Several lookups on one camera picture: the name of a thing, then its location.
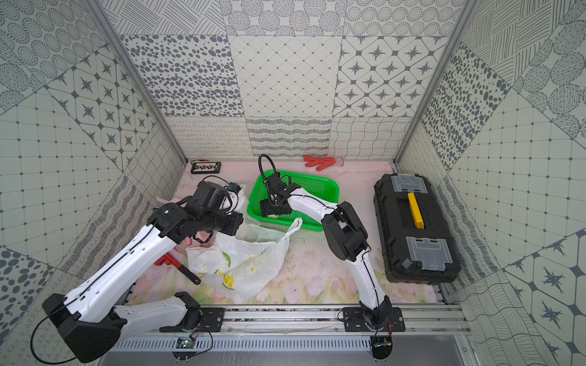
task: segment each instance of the black toolbox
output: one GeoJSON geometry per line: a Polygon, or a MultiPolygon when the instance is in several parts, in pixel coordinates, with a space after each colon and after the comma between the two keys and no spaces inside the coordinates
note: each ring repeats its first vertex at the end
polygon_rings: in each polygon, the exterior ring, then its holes
{"type": "Polygon", "coordinates": [[[429,181],[413,174],[385,174],[374,185],[384,268],[390,282],[437,285],[460,271],[454,241],[429,181]],[[415,226],[408,194],[413,193],[424,228],[415,226]]]}

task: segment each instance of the vented metal panel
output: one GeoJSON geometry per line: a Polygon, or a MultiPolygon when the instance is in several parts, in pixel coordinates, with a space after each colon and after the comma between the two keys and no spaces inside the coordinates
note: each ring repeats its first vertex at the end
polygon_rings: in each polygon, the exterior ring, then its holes
{"type": "MultiPolygon", "coordinates": [[[[110,352],[203,351],[209,336],[198,336],[193,348],[178,348],[186,336],[138,336],[118,342],[110,352]]],[[[215,336],[211,351],[369,351],[369,336],[215,336]]]]}

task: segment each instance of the plastic bag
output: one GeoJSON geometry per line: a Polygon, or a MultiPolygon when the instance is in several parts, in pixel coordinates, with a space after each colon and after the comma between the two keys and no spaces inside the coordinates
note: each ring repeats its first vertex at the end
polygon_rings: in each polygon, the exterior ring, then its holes
{"type": "Polygon", "coordinates": [[[296,218],[287,232],[242,224],[235,237],[218,232],[211,248],[187,248],[189,270],[236,303],[258,294],[281,270],[289,237],[301,228],[296,218]]]}

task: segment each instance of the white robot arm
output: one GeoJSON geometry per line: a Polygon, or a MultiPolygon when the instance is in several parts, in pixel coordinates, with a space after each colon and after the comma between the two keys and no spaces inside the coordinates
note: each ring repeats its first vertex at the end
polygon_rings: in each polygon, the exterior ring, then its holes
{"type": "MultiPolygon", "coordinates": [[[[261,202],[263,216],[296,210],[321,222],[330,249],[350,266],[364,320],[371,329],[379,329],[391,310],[391,303],[374,276],[366,230],[352,205],[323,201],[297,184],[283,183],[278,173],[264,177],[261,169],[261,174],[270,197],[261,202]]],[[[200,306],[186,292],[143,305],[115,303],[147,268],[186,237],[195,236],[198,231],[235,235],[243,222],[242,214],[234,212],[237,201],[232,199],[239,190],[235,183],[221,187],[205,180],[200,182],[193,196],[158,208],[134,239],[90,279],[65,296],[55,293],[43,302],[47,318],[80,362],[93,361],[118,340],[145,331],[197,328],[202,316],[200,306]]],[[[44,362],[33,349],[35,331],[30,348],[33,356],[44,362]]]]}

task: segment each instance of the plastic basket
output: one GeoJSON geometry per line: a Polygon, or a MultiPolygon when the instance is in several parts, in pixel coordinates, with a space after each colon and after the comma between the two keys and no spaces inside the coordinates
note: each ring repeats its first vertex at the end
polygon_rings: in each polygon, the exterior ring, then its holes
{"type": "MultiPolygon", "coordinates": [[[[314,194],[316,197],[321,198],[322,200],[338,203],[338,198],[340,196],[340,187],[338,184],[331,180],[330,178],[318,177],[313,175],[301,174],[301,173],[291,173],[291,172],[283,172],[282,170],[278,170],[283,176],[290,176],[292,183],[297,183],[301,187],[303,187],[307,192],[314,194]]],[[[264,172],[265,176],[269,176],[273,174],[272,170],[267,170],[264,172]]],[[[283,180],[285,183],[289,183],[289,180],[285,178],[283,180]]],[[[303,219],[303,225],[301,228],[306,230],[312,231],[323,231],[323,226],[321,223],[315,221],[313,218],[310,218],[306,214],[302,214],[299,211],[293,211],[290,215],[283,215],[279,216],[278,218],[275,217],[262,217],[260,213],[260,201],[265,200],[268,198],[267,188],[263,184],[263,177],[258,176],[256,183],[254,184],[254,188],[252,193],[250,193],[250,203],[248,204],[248,214],[250,217],[255,218],[259,221],[264,221],[266,223],[273,223],[279,225],[290,226],[293,221],[301,217],[303,219]]]]}

